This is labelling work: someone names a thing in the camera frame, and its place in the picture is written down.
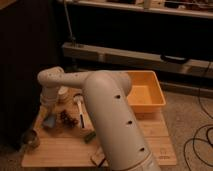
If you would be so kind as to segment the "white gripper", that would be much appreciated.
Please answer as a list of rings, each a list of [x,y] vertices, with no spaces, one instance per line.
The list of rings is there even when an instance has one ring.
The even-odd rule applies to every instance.
[[[58,100],[58,91],[59,88],[48,88],[43,87],[41,94],[40,94],[40,102],[43,106],[47,107],[47,118],[54,116],[54,105],[56,104]]]

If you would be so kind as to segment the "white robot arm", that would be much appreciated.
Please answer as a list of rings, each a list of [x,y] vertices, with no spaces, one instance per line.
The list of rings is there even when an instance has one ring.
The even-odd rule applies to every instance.
[[[82,90],[103,153],[112,171],[161,171],[128,104],[131,78],[124,71],[66,73],[60,67],[38,73],[41,104],[52,106],[62,86]]]

